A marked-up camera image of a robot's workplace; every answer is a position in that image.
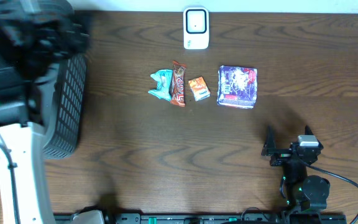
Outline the red orange snack bar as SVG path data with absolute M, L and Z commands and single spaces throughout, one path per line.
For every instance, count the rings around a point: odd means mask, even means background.
M 173 61 L 173 76 L 171 84 L 171 104 L 185 107 L 184 76 L 186 65 Z

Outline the small orange snack box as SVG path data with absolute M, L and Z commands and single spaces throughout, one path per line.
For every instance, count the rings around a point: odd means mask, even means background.
M 203 100 L 210 97 L 211 92 L 203 77 L 194 78 L 188 81 L 195 101 Z

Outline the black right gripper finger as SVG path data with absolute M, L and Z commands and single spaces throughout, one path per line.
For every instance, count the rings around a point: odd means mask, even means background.
M 265 138 L 264 146 L 262 148 L 261 155 L 262 156 L 271 156 L 275 152 L 275 138 L 273 129 L 268 126 L 267 127 L 267 135 Z
M 311 128 L 308 126 L 308 125 L 306 125 L 305 126 L 305 134 L 306 135 L 314 135 L 313 134 L 313 132 L 312 132 L 312 130 L 311 130 Z M 320 148 L 320 149 L 323 149 L 323 145 L 321 144 L 321 142 L 319 141 L 319 140 L 317 140 L 318 141 L 318 147 Z

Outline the teal snack wrapper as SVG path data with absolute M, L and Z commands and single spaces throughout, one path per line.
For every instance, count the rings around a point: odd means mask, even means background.
M 148 93 L 156 96 L 158 99 L 171 101 L 170 86 L 173 78 L 173 70 L 164 69 L 150 75 L 157 82 L 156 89 L 149 90 Z

